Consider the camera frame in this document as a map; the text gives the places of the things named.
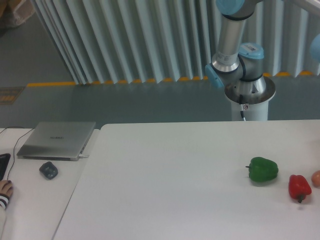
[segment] floor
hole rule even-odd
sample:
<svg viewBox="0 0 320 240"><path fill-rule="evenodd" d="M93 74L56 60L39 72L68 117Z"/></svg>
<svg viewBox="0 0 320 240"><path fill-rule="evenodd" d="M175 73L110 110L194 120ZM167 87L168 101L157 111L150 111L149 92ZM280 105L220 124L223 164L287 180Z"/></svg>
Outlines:
<svg viewBox="0 0 320 240"><path fill-rule="evenodd" d="M68 71L36 15L0 31L0 87L70 82ZM320 77L272 77L276 95L270 120L320 119ZM40 121L112 123L230 121L224 92L207 80L90 86L26 87L11 105L0 105L0 128L34 128Z"/></svg>

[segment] computer mouse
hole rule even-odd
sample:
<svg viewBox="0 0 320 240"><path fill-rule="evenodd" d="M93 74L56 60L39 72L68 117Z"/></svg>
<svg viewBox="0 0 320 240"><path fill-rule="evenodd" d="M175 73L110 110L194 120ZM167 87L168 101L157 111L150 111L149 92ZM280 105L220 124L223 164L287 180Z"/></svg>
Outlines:
<svg viewBox="0 0 320 240"><path fill-rule="evenodd" d="M53 179L58 174L57 167L50 161L42 164L39 171L49 180Z"/></svg>

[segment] laptop lid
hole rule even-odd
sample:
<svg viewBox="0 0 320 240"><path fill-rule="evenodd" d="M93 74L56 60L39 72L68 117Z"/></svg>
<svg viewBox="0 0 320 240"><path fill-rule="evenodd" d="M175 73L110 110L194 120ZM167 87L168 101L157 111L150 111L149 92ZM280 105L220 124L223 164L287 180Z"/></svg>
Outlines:
<svg viewBox="0 0 320 240"><path fill-rule="evenodd" d="M76 161L95 126L95 122L40 122L17 156L23 159Z"/></svg>

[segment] laptop logo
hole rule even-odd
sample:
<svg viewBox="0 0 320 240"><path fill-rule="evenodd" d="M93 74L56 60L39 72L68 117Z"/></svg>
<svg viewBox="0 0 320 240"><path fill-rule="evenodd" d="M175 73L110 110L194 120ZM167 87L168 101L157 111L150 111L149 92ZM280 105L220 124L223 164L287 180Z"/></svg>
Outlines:
<svg viewBox="0 0 320 240"><path fill-rule="evenodd" d="M51 136L50 139L64 139L64 136Z"/></svg>

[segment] blue joint cap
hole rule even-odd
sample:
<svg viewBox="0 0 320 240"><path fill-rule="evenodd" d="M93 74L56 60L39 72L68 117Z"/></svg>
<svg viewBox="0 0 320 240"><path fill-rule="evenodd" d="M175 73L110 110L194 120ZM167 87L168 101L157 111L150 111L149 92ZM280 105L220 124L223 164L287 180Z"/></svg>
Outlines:
<svg viewBox="0 0 320 240"><path fill-rule="evenodd" d="M320 34L312 41L310 53L315 60L320 62Z"/></svg>
<svg viewBox="0 0 320 240"><path fill-rule="evenodd" d="M223 15L233 15L244 5L245 0L217 0L216 6Z"/></svg>
<svg viewBox="0 0 320 240"><path fill-rule="evenodd" d="M208 77L210 83L216 87L217 89L219 88L223 88L225 85L222 83L220 77L218 76L218 74L216 73L216 71L214 70L214 68L208 64L205 66L205 74Z"/></svg>
<svg viewBox="0 0 320 240"><path fill-rule="evenodd" d="M248 59L264 59L264 49L259 44L246 42L240 45L239 54Z"/></svg>

